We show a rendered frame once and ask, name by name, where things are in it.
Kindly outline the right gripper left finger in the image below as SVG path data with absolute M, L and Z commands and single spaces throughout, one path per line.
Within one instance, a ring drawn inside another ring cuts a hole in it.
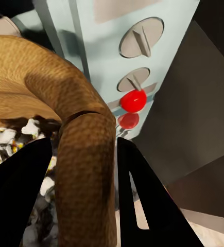
M 52 156 L 45 137 L 0 164 L 0 247 L 19 247 Z

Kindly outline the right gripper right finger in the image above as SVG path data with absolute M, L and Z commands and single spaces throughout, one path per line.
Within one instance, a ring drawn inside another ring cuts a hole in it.
M 117 139 L 121 247 L 204 247 L 138 147 Z M 149 226 L 137 226 L 131 172 Z

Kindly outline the microwave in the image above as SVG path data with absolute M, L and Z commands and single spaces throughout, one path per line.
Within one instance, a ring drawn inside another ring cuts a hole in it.
M 161 88 L 199 0 L 0 0 L 0 34 L 72 62 L 110 110 L 138 112 Z

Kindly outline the popcorn bag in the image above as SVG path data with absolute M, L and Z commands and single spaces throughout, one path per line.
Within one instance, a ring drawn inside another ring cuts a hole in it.
M 0 34 L 0 128 L 30 119 L 58 133 L 57 247 L 117 247 L 116 118 L 72 62 L 26 38 Z

